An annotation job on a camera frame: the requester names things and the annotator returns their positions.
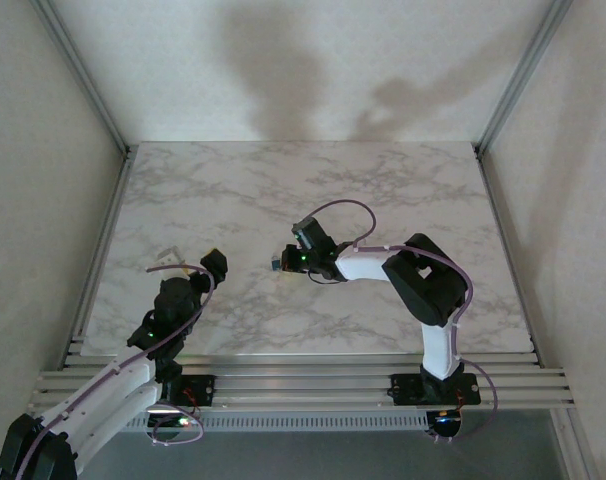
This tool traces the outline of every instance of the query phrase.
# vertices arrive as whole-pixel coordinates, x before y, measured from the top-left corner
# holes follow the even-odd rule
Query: white marble tabletop
[[[217,247],[229,265],[186,353],[420,352],[420,324],[389,283],[322,286],[271,270],[295,243],[292,224],[338,198],[374,209],[368,245],[423,232],[467,270],[475,296],[461,351],[532,351],[470,144],[211,142],[139,147],[82,353],[125,344],[158,292],[145,268],[172,246],[188,263]],[[370,226],[354,205],[316,218],[337,243]]]

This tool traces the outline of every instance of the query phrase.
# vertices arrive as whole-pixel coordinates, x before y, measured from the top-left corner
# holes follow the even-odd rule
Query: gray floor
[[[484,414],[464,415],[474,428]],[[213,433],[153,447],[117,435],[81,480],[124,479],[546,479],[566,478],[547,412],[502,412],[478,436],[437,444],[423,432]]]

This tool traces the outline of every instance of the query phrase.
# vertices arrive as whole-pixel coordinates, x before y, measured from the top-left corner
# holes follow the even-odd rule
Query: marble surface
[[[188,263],[217,247],[229,265],[184,352],[420,352],[420,324],[389,283],[321,286],[271,270],[293,223],[346,197],[377,214],[368,245],[423,232],[470,274],[461,351],[532,351],[470,144],[212,142],[140,146],[82,353],[124,345],[158,292],[144,270],[174,245]],[[370,225],[354,205],[316,218],[337,243]]]

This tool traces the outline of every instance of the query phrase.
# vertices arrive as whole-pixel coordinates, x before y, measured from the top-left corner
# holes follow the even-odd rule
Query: ventilation grille
[[[134,418],[124,432],[147,432],[146,414]],[[356,432],[426,430],[424,412],[381,413],[204,413],[206,432]]]

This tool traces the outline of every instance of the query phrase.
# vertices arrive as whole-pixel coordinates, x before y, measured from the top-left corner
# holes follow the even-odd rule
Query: white wall
[[[550,0],[57,0],[131,143],[473,140]]]
[[[119,164],[29,2],[0,0],[0,446],[61,353]]]
[[[606,0],[575,0],[490,167],[527,304],[606,478]]]

